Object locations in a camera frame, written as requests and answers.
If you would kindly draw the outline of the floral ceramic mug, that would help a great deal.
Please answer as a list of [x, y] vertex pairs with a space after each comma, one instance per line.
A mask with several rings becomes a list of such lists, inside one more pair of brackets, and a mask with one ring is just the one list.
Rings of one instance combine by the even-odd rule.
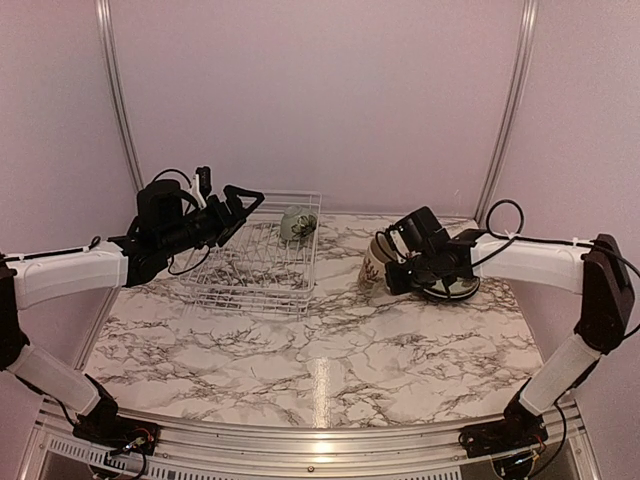
[[358, 274], [359, 290], [368, 296], [389, 294], [386, 265], [398, 259], [399, 256], [394, 250], [394, 244], [389, 241], [383, 231], [376, 232], [366, 250]]

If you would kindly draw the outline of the black striped plate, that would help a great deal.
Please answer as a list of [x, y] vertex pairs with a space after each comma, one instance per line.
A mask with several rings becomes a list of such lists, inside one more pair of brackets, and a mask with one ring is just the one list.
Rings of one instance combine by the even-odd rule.
[[422, 291], [422, 295], [433, 302], [457, 303], [465, 301], [473, 297], [479, 290], [479, 286], [475, 285], [471, 288], [462, 289], [454, 292], [453, 290], [437, 290], [435, 288], [427, 288]]

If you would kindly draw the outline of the green floral plate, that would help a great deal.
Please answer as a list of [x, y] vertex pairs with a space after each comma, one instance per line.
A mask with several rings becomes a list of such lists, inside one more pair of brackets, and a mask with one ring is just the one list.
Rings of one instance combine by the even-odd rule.
[[448, 287], [444, 286], [442, 280], [438, 280], [434, 285], [428, 286], [427, 288], [435, 288], [437, 290], [453, 290], [454, 292], [461, 291], [462, 289], [471, 288], [472, 286], [478, 285], [480, 287], [480, 279], [479, 278], [460, 278], [458, 277], [453, 283], [451, 283]]

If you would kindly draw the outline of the green floral bowl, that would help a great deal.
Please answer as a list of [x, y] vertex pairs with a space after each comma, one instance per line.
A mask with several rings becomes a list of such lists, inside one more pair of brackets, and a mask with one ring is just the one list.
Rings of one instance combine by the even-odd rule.
[[280, 222], [280, 238], [283, 241], [300, 241], [308, 238], [317, 228], [318, 217], [311, 209], [300, 205], [288, 206]]

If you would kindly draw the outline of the white wire dish rack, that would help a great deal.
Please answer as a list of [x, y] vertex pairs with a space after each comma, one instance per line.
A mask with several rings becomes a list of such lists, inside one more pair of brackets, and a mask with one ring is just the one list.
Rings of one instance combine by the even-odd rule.
[[[176, 258], [187, 298], [209, 308], [300, 316], [315, 286], [322, 195], [271, 191], [222, 247], [189, 251]], [[284, 210], [300, 205], [318, 217], [316, 230], [300, 241], [283, 241]]]

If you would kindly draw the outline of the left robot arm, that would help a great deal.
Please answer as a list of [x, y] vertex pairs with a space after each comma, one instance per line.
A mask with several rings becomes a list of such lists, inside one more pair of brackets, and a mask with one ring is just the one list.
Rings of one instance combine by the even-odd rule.
[[77, 425], [106, 445], [125, 438], [114, 398], [95, 380], [32, 345], [19, 313], [45, 301], [103, 288], [144, 285], [187, 250], [222, 247], [264, 201], [261, 192], [227, 185], [213, 194], [199, 167], [183, 189], [167, 171], [136, 197], [126, 234], [83, 247], [1, 258], [1, 368], [72, 410]]

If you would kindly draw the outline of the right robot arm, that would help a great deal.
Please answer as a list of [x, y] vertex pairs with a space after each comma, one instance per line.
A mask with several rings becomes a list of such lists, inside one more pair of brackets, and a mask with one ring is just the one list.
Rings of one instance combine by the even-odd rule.
[[525, 381], [500, 420], [474, 425], [465, 437], [515, 448], [532, 435], [543, 414], [584, 383], [600, 361], [637, 334], [629, 321], [635, 307], [633, 278], [638, 268], [621, 253], [616, 239], [599, 234], [586, 240], [536, 238], [525, 234], [525, 215], [514, 200], [494, 209], [515, 209], [514, 230], [500, 233], [490, 221], [453, 235], [427, 207], [420, 207], [378, 233], [390, 248], [386, 283], [394, 295], [434, 294], [442, 287], [450, 300], [461, 280], [502, 280], [516, 288], [566, 297], [576, 309], [567, 336], [545, 354], [541, 368]]

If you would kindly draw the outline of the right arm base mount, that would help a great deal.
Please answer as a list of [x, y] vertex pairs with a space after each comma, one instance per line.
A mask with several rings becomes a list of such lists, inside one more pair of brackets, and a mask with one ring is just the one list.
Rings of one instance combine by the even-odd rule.
[[528, 479], [548, 438], [543, 421], [522, 430], [503, 419], [463, 427], [458, 442], [468, 458], [489, 456], [499, 479]]

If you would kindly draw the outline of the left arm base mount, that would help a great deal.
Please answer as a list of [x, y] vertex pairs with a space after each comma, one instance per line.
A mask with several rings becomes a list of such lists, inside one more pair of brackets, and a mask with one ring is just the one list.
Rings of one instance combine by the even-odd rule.
[[105, 422], [79, 416], [73, 425], [75, 437], [108, 447], [108, 459], [139, 454], [142, 464], [133, 479], [141, 479], [148, 472], [148, 460], [155, 451], [159, 433], [160, 427], [156, 423], [120, 415]]

